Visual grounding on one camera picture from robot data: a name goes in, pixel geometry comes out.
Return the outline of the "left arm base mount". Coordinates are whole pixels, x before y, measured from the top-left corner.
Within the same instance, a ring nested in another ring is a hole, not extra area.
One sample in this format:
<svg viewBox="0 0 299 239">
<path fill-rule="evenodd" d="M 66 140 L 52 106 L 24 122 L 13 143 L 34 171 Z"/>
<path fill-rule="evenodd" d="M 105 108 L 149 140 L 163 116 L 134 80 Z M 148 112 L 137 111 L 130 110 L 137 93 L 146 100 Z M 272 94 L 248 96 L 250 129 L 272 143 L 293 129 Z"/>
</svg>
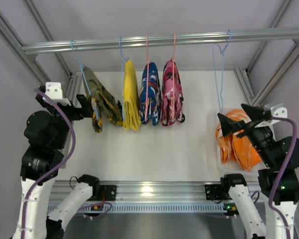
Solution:
<svg viewBox="0 0 299 239">
<path fill-rule="evenodd" d="M 117 195 L 116 185 L 100 185 L 93 189 L 89 201 L 115 201 Z"/>
</svg>

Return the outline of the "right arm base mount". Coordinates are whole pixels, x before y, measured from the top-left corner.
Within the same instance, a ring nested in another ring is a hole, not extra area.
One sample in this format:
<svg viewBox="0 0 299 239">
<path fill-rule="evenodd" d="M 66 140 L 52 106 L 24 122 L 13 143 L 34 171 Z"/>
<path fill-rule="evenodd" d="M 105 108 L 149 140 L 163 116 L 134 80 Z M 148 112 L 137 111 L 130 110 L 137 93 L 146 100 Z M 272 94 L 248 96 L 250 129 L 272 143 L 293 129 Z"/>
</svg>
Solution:
<svg viewBox="0 0 299 239">
<path fill-rule="evenodd" d="M 221 184 L 206 184 L 205 197 L 210 201 L 221 201 L 227 199 L 227 193 Z"/>
</svg>

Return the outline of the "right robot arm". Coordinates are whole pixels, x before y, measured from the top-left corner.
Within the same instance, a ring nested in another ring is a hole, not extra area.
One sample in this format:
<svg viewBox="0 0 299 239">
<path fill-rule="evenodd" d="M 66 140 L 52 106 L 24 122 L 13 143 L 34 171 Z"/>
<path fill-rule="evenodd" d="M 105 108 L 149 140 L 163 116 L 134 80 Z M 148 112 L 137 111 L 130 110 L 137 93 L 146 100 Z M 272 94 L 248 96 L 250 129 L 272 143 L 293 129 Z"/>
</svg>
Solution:
<svg viewBox="0 0 299 239">
<path fill-rule="evenodd" d="M 234 201 L 248 239 L 292 239 L 299 202 L 297 125 L 283 104 L 241 107 L 249 122 L 217 116 L 223 136 L 247 138 L 265 165 L 258 171 L 258 181 L 266 219 L 260 217 L 242 174 L 221 177 L 222 191 Z"/>
</svg>

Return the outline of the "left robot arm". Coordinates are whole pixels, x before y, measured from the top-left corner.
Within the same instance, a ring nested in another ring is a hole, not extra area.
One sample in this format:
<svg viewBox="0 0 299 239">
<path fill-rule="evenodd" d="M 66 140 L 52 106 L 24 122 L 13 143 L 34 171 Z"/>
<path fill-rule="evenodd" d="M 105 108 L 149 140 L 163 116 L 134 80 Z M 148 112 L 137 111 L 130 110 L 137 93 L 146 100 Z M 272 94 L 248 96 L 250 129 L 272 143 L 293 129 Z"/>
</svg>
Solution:
<svg viewBox="0 0 299 239">
<path fill-rule="evenodd" d="M 89 199 L 101 192 L 99 178 L 84 174 L 70 194 L 52 212 L 49 197 L 58 170 L 74 152 L 73 121 L 92 117 L 84 95 L 77 95 L 77 108 L 63 95 L 60 83 L 48 82 L 35 89 L 45 109 L 26 122 L 24 136 L 29 147 L 21 160 L 21 205 L 14 239 L 61 239 L 71 219 Z"/>
</svg>

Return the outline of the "orange trousers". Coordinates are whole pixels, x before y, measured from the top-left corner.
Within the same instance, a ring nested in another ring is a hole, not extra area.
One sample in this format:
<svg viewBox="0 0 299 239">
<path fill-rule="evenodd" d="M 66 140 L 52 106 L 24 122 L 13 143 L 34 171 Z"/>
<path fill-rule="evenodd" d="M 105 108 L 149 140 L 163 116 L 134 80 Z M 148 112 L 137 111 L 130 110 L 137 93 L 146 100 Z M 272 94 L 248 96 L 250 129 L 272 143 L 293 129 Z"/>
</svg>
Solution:
<svg viewBox="0 0 299 239">
<path fill-rule="evenodd" d="M 242 129 L 230 136 L 224 137 L 221 124 L 219 124 L 216 128 L 215 136 L 220 148 L 221 163 L 226 164 L 234 161 L 238 163 L 241 169 L 251 171 L 262 160 L 246 136 L 242 138 L 237 137 L 237 134 L 243 131 Z"/>
</svg>

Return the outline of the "blue wire hanger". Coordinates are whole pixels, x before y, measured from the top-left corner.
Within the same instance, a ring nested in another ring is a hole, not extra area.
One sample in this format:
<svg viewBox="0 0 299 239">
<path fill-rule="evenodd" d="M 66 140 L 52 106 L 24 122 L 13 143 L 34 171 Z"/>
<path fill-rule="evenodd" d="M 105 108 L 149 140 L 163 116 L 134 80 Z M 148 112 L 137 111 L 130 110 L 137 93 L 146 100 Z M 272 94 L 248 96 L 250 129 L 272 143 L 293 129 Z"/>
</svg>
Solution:
<svg viewBox="0 0 299 239">
<path fill-rule="evenodd" d="M 216 95 L 217 95 L 217 102 L 218 102 L 218 108 L 219 112 L 223 113 L 224 110 L 224 99 L 223 99 L 223 90 L 224 90 L 224 66 L 225 66 L 225 54 L 226 50 L 231 42 L 232 39 L 232 30 L 228 30 L 227 32 L 228 38 L 226 39 L 226 44 L 222 48 L 218 43 L 215 43 L 212 45 L 212 62 L 213 62 L 213 72 L 214 72 L 214 80 L 215 80 L 215 87 L 216 87 Z M 218 85 L 218 79 L 217 79 L 217 72 L 216 72 L 216 59 L 215 59 L 215 47 L 218 47 L 219 53 L 221 55 L 221 79 L 220 79 L 220 85 Z"/>
</svg>

